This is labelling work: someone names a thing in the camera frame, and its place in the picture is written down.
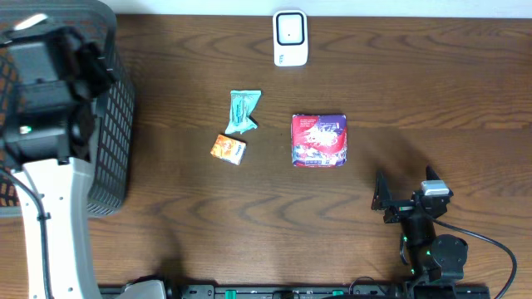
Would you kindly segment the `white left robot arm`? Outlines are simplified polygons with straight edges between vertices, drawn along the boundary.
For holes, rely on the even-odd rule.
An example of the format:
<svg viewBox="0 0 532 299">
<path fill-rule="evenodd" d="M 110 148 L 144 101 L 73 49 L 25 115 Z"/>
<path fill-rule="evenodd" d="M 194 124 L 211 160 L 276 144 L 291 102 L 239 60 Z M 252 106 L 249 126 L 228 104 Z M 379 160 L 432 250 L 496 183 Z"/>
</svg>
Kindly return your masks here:
<svg viewBox="0 0 532 299">
<path fill-rule="evenodd" d="M 21 82 L 7 116 L 5 175 L 22 205 L 31 298 L 98 298 L 87 197 L 96 168 L 94 99 L 116 78 L 74 27 L 18 24 L 2 34 Z"/>
</svg>

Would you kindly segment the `teal packet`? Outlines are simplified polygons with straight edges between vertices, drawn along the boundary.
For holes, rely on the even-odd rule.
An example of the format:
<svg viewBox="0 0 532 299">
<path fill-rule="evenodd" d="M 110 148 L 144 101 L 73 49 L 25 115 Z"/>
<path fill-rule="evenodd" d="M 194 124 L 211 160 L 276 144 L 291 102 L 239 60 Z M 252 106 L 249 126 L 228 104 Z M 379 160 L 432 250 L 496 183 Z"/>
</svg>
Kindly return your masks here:
<svg viewBox="0 0 532 299">
<path fill-rule="evenodd" d="M 231 135 L 258 128 L 258 125 L 251 119 L 262 91 L 231 91 L 231 103 L 229 112 L 229 123 L 225 129 L 225 134 Z"/>
</svg>

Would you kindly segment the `orange small box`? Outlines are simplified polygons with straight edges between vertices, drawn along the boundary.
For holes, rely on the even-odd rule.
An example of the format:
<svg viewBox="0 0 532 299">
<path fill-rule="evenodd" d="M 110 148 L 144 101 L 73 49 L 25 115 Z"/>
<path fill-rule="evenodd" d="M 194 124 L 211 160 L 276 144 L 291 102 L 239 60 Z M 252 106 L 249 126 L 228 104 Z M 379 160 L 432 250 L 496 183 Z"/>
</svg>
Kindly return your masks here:
<svg viewBox="0 0 532 299">
<path fill-rule="evenodd" d="M 234 165 L 240 165 L 246 150 L 246 144 L 243 141 L 235 140 L 224 135 L 218 135 L 211 155 L 215 158 L 222 159 Z"/>
</svg>

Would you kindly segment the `red purple snack packet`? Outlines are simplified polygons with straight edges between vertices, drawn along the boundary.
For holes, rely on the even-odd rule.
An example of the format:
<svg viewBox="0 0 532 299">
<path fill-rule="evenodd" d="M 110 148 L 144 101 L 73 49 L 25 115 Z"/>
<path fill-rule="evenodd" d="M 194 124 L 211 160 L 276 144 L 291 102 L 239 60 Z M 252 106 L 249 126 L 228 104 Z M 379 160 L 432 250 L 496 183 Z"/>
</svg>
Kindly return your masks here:
<svg viewBox="0 0 532 299">
<path fill-rule="evenodd" d="M 347 162 L 345 115 L 293 115 L 292 163 L 299 168 L 333 168 Z"/>
</svg>

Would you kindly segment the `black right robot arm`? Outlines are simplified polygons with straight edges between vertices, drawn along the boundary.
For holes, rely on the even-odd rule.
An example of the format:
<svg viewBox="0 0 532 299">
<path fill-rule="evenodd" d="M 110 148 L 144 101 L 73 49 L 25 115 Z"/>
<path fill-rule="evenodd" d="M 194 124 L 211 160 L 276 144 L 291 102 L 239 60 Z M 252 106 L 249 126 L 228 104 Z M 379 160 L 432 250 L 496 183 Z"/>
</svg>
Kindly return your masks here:
<svg viewBox="0 0 532 299">
<path fill-rule="evenodd" d="M 384 223 L 399 223 L 400 257 L 411 268 L 401 284 L 405 298 L 456 298 L 456 283 L 464 277 L 468 244 L 450 234 L 436 233 L 436 219 L 447 212 L 453 193 L 432 167 L 409 199 L 394 199 L 383 172 L 376 174 L 371 209 L 383 211 Z"/>
</svg>

